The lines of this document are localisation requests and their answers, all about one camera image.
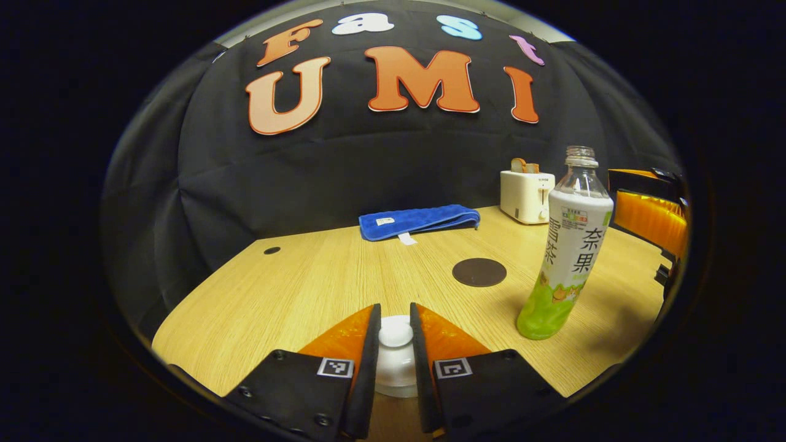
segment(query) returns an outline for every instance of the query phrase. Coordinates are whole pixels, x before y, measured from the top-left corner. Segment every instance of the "wooden table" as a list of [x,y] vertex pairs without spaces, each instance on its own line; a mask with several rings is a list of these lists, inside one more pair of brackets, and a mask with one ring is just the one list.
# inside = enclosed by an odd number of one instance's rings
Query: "wooden table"
[[[224,396],[275,348],[296,352],[370,304],[382,316],[408,315],[417,302],[492,351],[516,349],[560,394],[570,396],[634,350],[663,302],[654,279],[660,250],[615,229],[564,328],[544,341],[514,322],[540,269],[548,226],[525,226],[498,206],[478,209],[478,230],[415,234],[370,242],[359,227],[261,239],[191,292],[163,322],[152,347]],[[281,251],[266,255],[271,247]],[[453,266],[490,258],[508,271],[486,288],[463,285]],[[430,440],[417,400],[376,395],[369,440]]]

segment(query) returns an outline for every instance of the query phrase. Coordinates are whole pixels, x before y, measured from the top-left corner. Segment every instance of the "black fabric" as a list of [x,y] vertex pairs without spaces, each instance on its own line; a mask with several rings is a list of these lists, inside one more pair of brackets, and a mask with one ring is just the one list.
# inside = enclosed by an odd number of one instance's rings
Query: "black fabric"
[[129,322],[149,340],[210,274],[179,198],[177,151],[191,93],[225,49],[211,43],[197,51],[145,99],[107,171],[101,238],[108,280]]
[[[334,35],[341,18],[386,13],[385,32]],[[456,38],[436,17],[473,21],[483,39]],[[320,18],[299,49],[261,68],[264,41]],[[530,61],[521,35],[545,62]],[[364,51],[401,46],[427,65],[439,50],[470,56],[474,114],[435,103],[373,112],[376,66]],[[565,147],[588,145],[607,168],[679,171],[662,126],[633,88],[576,42],[548,44],[463,9],[424,2],[363,2],[298,17],[229,48],[203,51],[154,94],[118,145],[105,192],[110,277],[132,319],[156,297],[167,309],[255,239],[357,225],[366,213],[499,203],[499,171],[510,159],[562,176]],[[281,71],[275,105],[299,102],[296,64],[331,57],[316,116],[294,131],[255,133],[245,87]],[[513,89],[503,67],[529,73],[537,124],[511,117]]]

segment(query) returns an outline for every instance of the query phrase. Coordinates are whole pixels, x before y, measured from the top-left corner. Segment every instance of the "folded towel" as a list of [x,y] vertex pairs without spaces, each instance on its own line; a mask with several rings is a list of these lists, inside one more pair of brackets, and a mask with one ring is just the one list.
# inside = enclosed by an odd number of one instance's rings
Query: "folded towel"
[[410,232],[445,229],[461,224],[480,224],[476,210],[459,204],[435,208],[414,208],[363,215],[360,218],[360,235],[368,241],[379,241]]

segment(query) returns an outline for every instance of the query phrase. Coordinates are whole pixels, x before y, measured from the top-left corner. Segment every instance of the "small black hole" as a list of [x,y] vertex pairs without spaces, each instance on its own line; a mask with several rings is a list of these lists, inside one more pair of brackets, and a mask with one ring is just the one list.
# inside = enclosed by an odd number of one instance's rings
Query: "small black hole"
[[453,428],[464,428],[472,425],[472,416],[469,414],[462,414],[461,416],[453,418],[453,421],[450,423],[453,425]]
[[316,414],[314,416],[314,422],[317,422],[319,426],[331,426],[333,424],[333,420],[327,416],[327,414]]

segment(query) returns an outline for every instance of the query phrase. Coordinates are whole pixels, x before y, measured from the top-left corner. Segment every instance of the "bottle label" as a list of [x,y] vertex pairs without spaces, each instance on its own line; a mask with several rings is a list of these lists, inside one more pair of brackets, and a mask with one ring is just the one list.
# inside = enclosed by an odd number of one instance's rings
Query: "bottle label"
[[552,303],[575,302],[595,265],[612,211],[608,204],[582,206],[557,199],[549,206],[549,237],[538,283],[548,287]]

